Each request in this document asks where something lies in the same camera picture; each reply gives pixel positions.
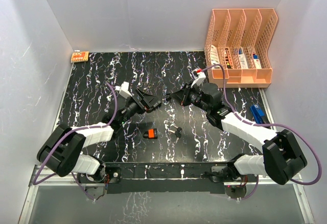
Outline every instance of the black marble-patterned surface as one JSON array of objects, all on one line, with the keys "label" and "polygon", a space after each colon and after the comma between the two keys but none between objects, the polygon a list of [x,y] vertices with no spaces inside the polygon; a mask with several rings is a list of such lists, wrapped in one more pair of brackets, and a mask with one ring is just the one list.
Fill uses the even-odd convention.
[{"label": "black marble-patterned surface", "polygon": [[[205,67],[203,52],[90,53],[89,61],[74,64],[58,123],[92,125],[101,121],[113,95],[104,83],[130,83],[145,92],[165,97],[192,79],[191,71]],[[229,88],[227,97],[246,118],[250,106],[262,100],[257,88]],[[174,124],[182,127],[182,137],[168,132]],[[158,129],[158,139],[144,139],[150,128]],[[195,106],[182,107],[166,102],[152,113],[135,115],[124,124],[123,133],[110,142],[86,148],[85,153],[105,162],[221,162],[239,153],[258,151],[240,138],[211,126],[205,112]]]}]

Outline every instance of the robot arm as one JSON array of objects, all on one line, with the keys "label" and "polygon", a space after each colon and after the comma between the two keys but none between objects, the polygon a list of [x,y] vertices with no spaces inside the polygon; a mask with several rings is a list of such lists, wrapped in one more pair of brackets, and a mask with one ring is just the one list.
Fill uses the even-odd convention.
[{"label": "robot arm", "polygon": [[193,104],[206,111],[211,125],[223,131],[233,133],[255,146],[263,155],[240,154],[228,163],[225,175],[237,178],[240,175],[268,175],[276,183],[284,185],[306,165],[307,160],[296,141],[288,130],[277,132],[264,127],[253,126],[240,121],[231,109],[222,103],[222,93],[214,83],[206,83],[200,89],[201,77],[194,82],[168,95],[167,100],[174,99],[180,105]]},{"label": "robot arm", "polygon": [[[109,110],[101,123],[95,124],[99,128],[84,129],[71,133],[54,151],[46,166],[60,177],[64,177],[71,172],[100,175],[103,172],[104,165],[92,156],[81,154],[82,149],[92,144],[110,141],[118,136],[123,124],[136,113],[149,113],[161,106],[161,101],[156,96],[146,94],[138,88],[134,90],[137,96],[133,95],[128,91],[128,86],[129,84],[124,82],[122,86],[116,87],[119,94],[127,100],[125,105],[124,101],[118,102],[118,106],[122,107],[118,108],[110,126],[106,126],[106,124],[113,116],[113,109]],[[39,150],[37,159],[43,163],[57,142],[73,128],[66,124],[59,124]]]}]

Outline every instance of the blue stapler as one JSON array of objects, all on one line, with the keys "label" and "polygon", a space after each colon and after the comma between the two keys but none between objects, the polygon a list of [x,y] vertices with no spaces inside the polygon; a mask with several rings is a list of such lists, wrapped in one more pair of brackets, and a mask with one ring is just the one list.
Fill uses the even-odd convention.
[{"label": "blue stapler", "polygon": [[260,123],[260,124],[270,123],[260,106],[252,105],[250,107],[250,110],[253,114],[256,123]]}]

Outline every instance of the small box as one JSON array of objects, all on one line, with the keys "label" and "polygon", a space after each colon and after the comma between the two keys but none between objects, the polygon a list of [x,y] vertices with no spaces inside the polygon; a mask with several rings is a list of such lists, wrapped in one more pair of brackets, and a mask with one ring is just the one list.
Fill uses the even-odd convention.
[{"label": "small box", "polygon": [[71,63],[86,62],[86,61],[88,61],[88,51],[87,52],[74,52],[73,53]]}]

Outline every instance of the white wall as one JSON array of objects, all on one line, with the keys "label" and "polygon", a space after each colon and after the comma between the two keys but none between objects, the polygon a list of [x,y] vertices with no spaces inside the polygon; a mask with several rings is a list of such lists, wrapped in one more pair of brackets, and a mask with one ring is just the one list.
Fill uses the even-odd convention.
[{"label": "white wall", "polygon": [[[267,97],[276,122],[301,132],[318,152],[327,169],[327,0],[282,0],[277,7],[279,23],[269,50],[273,67]],[[303,170],[305,181],[317,175],[309,150]],[[326,223],[327,176],[305,187],[317,223]]]},{"label": "white wall", "polygon": [[200,50],[212,8],[277,7],[281,0],[48,0],[73,49]]},{"label": "white wall", "polygon": [[0,219],[17,223],[72,48],[46,0],[0,0]]}]

